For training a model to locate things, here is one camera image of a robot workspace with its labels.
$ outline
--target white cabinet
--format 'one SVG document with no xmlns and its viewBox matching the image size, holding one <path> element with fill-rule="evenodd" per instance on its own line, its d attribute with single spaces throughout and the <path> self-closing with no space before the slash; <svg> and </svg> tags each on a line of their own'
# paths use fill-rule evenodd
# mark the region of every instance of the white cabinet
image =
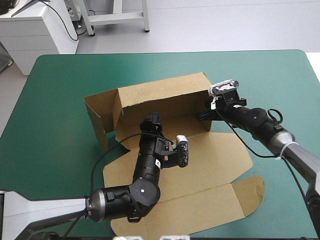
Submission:
<svg viewBox="0 0 320 240">
<path fill-rule="evenodd" d="M 0 15 L 0 42 L 11 55 L 24 75 L 28 75 L 41 55 L 75 54 L 79 41 L 72 40 L 58 15 L 42 2 L 11 17 L 27 0 L 8 13 Z M 49 3 L 62 17 L 69 33 L 76 39 L 64 0 Z"/>
</svg>

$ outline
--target open cardboard box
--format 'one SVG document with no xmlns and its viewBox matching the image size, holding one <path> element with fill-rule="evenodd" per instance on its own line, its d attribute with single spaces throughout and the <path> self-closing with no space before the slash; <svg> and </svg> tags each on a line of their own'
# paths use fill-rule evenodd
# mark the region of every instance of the open cardboard box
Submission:
<svg viewBox="0 0 320 240">
<path fill-rule="evenodd" d="M 174 140 L 176 135 L 186 135 L 189 141 L 189 165 L 161 171 L 161 198 L 152 211 L 135 224 L 126 218 L 111 221 L 118 236 L 156 240 L 164 235 L 188 235 L 245 218 L 262 202 L 262 177 L 231 183 L 253 165 L 242 143 L 234 134 L 210 132 L 211 121 L 196 118 L 196 113 L 205 110 L 210 85 L 203 73 L 196 73 L 85 97 L 104 149 L 108 148 L 106 133 L 115 130 L 117 140 L 138 133 L 140 122 L 152 112 L 160 113 L 164 136 Z M 104 168 L 106 187 L 132 182 L 139 140 L 136 136 L 125 141 L 130 152 Z"/>
</svg>

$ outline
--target white cable tie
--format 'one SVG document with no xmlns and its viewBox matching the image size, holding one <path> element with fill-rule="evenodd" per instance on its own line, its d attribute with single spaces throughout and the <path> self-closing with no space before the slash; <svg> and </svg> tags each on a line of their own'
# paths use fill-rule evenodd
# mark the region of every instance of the white cable tie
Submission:
<svg viewBox="0 0 320 240">
<path fill-rule="evenodd" d="M 291 141 L 291 142 L 286 143 L 286 144 L 283 146 L 283 148 L 281 149 L 280 155 L 279 155 L 278 157 L 276 157 L 275 159 L 281 160 L 281 159 L 282 159 L 282 155 L 284 154 L 284 151 L 285 151 L 286 148 L 287 148 L 289 145 L 291 145 L 291 144 L 297 144 L 297 145 L 299 145 L 299 144 L 296 143 L 295 141 Z"/>
</svg>

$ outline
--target box flap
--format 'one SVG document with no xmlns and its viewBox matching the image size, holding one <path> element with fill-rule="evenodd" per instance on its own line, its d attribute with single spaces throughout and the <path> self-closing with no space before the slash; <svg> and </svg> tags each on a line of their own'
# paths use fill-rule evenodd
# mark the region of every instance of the box flap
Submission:
<svg viewBox="0 0 320 240">
<path fill-rule="evenodd" d="M 246 148 L 232 133 L 205 132 L 188 137 L 188 141 L 189 165 L 161 170 L 160 202 L 230 183 L 253 165 Z M 105 187 L 132 183 L 138 152 L 135 148 L 105 166 Z"/>
<path fill-rule="evenodd" d="M 152 100 L 167 99 L 208 89 L 211 85 L 203 72 L 151 81 L 118 89 L 122 107 Z"/>
<path fill-rule="evenodd" d="M 238 199 L 239 191 L 243 200 Z M 247 216 L 244 209 L 254 211 L 260 204 L 251 199 L 260 199 L 263 193 L 263 178 L 253 176 L 160 202 L 139 223 L 131 224 L 126 218 L 119 218 L 111 221 L 111 227 L 117 236 L 142 236 L 145 240 L 160 239 L 163 235 L 189 235 L 243 219 Z"/>
<path fill-rule="evenodd" d="M 113 108 L 118 90 L 101 92 L 84 98 L 95 136 L 104 150 L 108 149 L 106 133 L 114 130 Z"/>
<path fill-rule="evenodd" d="M 253 176 L 232 184 L 245 216 L 252 214 L 261 204 L 265 183 L 261 176 Z"/>
</svg>

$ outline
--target white drawer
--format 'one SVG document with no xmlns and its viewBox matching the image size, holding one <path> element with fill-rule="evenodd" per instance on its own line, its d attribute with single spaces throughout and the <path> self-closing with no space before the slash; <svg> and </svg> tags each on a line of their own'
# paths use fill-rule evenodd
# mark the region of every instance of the white drawer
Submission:
<svg viewBox="0 0 320 240">
<path fill-rule="evenodd" d="M 24 75 L 29 75 L 37 58 L 42 55 L 59 54 L 58 50 L 8 51 Z"/>
<path fill-rule="evenodd" d="M 0 36 L 0 42 L 7 51 L 55 50 L 57 49 L 50 35 L 45 36 Z"/>
<path fill-rule="evenodd" d="M 50 35 L 43 20 L 0 22 L 0 37 L 38 35 Z"/>
</svg>

